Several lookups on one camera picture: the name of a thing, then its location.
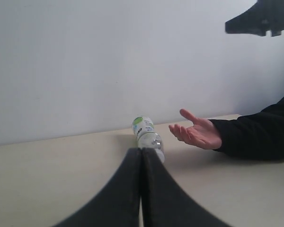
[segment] hand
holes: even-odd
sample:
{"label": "hand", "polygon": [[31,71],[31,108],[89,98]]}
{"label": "hand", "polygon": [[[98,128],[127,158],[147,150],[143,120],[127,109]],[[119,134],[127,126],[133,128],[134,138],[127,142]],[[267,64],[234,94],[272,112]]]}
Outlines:
{"label": "hand", "polygon": [[181,109],[180,114],[194,125],[188,128],[178,124],[169,126],[170,132],[179,141],[207,150],[214,150],[221,147],[221,136],[210,120],[195,117],[185,109]]}

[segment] beige table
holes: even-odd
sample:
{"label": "beige table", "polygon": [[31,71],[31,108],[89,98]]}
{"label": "beige table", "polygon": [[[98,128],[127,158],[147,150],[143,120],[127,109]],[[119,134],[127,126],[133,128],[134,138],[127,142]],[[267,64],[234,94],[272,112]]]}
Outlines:
{"label": "beige table", "polygon": [[[284,163],[229,159],[177,141],[167,124],[156,130],[164,165],[208,211],[234,227],[284,227]],[[129,147],[135,147],[131,130],[0,146],[0,227],[64,219],[107,183]]]}

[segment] plastic water bottle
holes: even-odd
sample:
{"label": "plastic water bottle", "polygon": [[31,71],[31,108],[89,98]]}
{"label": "plastic water bottle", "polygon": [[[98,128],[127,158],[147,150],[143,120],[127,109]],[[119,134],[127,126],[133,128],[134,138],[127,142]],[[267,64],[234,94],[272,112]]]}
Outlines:
{"label": "plastic water bottle", "polygon": [[149,117],[137,117],[132,124],[133,132],[136,135],[139,148],[155,149],[159,159],[165,160],[163,153],[163,142],[161,136],[156,133],[153,122]]}

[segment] black object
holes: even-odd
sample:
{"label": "black object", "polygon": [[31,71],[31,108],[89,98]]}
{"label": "black object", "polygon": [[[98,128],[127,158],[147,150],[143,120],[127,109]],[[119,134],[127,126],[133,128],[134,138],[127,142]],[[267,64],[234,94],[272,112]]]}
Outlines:
{"label": "black object", "polygon": [[281,35],[284,30],[284,0],[258,0],[250,9],[225,23],[228,34]]}
{"label": "black object", "polygon": [[129,149],[108,184],[55,227],[229,227],[191,199],[153,149]]}
{"label": "black object", "polygon": [[138,227],[140,166],[141,151],[129,149],[99,194],[55,227]]}

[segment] black sleeve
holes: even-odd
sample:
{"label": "black sleeve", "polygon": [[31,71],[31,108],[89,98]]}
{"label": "black sleeve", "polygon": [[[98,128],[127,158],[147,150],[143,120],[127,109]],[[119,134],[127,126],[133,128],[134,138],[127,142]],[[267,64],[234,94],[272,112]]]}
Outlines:
{"label": "black sleeve", "polygon": [[248,159],[284,159],[284,98],[253,115],[211,122],[222,138],[217,151]]}

